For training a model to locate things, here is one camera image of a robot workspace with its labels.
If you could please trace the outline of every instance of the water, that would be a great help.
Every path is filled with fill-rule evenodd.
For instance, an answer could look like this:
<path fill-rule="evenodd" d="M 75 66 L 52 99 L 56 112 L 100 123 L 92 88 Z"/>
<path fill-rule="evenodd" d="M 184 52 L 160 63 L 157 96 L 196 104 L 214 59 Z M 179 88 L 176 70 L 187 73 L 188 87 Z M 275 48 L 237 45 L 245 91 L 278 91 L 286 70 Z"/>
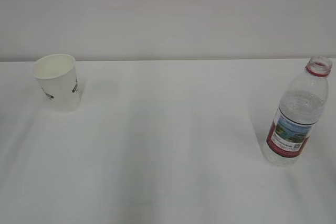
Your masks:
<path fill-rule="evenodd" d="M 279 108 L 288 119 L 300 124 L 316 123 L 324 109 L 325 101 L 317 95 L 303 90 L 287 91 L 281 98 Z M 298 157 L 286 158 L 276 154 L 264 143 L 262 152 L 266 159 L 277 166 L 287 166 Z"/>

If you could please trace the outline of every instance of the paper cup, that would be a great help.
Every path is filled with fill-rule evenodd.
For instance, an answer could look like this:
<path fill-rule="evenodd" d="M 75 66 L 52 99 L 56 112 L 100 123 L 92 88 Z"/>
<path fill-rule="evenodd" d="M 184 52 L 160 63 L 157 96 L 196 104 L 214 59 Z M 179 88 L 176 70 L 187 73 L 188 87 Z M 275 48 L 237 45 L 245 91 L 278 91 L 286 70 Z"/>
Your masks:
<path fill-rule="evenodd" d="M 70 112 L 78 107 L 80 99 L 73 56 L 45 56 L 35 62 L 33 75 L 53 109 Z"/>

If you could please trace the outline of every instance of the bottle base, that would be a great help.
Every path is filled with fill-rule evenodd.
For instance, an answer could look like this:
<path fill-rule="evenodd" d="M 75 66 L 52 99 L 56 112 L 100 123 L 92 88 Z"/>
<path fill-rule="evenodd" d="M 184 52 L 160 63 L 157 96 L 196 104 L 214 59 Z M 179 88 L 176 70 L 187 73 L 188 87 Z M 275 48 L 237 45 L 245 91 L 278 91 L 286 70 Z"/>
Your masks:
<path fill-rule="evenodd" d="M 264 157 L 270 162 L 271 164 L 279 167 L 286 167 L 294 164 L 298 160 L 297 157 L 282 157 L 278 154 L 276 154 L 272 149 L 268 146 L 267 142 L 265 141 L 262 149 L 261 149 L 262 154 Z"/>

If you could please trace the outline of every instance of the plastic water bottle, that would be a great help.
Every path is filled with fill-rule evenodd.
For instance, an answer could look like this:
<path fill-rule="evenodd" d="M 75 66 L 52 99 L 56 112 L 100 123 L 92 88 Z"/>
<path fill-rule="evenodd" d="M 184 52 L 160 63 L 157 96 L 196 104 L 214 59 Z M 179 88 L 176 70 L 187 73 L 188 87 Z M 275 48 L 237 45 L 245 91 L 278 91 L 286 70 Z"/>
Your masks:
<path fill-rule="evenodd" d="M 287 166 L 298 159 L 326 104 L 331 66 L 328 58 L 312 57 L 287 87 L 262 148 L 272 164 Z"/>

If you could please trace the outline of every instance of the cup rim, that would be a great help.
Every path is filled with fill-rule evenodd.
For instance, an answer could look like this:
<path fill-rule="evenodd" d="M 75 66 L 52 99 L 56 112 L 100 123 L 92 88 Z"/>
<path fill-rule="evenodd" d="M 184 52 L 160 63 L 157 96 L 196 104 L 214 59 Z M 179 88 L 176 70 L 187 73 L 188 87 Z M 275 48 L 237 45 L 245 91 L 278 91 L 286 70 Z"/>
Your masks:
<path fill-rule="evenodd" d="M 43 60 L 45 60 L 45 59 L 47 59 L 47 58 L 52 58 L 52 57 L 56 57 L 56 56 L 66 56 L 66 57 L 68 57 L 68 58 L 70 58 L 70 59 L 72 60 L 72 65 L 71 65 L 71 67 L 69 68 L 69 70 L 67 70 L 66 72 L 64 72 L 64 73 L 62 73 L 62 74 L 59 74 L 59 75 L 57 75 L 57 76 L 52 76 L 52 77 L 38 77 L 38 76 L 36 76 L 35 68 L 36 68 L 37 64 L 38 64 L 40 61 L 43 61 Z M 71 56 L 71 55 L 67 55 L 67 54 L 53 54 L 53 55 L 43 56 L 42 58 L 40 58 L 40 59 L 38 59 L 37 61 L 35 61 L 34 65 L 33 65 L 33 69 L 32 69 L 32 74 L 33 74 L 33 76 L 34 76 L 36 79 L 39 79 L 39 80 L 51 80 L 51 79 L 56 79 L 56 78 L 59 78 L 59 77 L 61 77 L 61 76 L 64 76 L 64 75 L 67 74 L 68 72 L 70 72 L 71 69 L 74 68 L 74 66 L 75 66 L 75 62 L 76 62 L 75 58 L 74 58 L 73 56 Z"/>

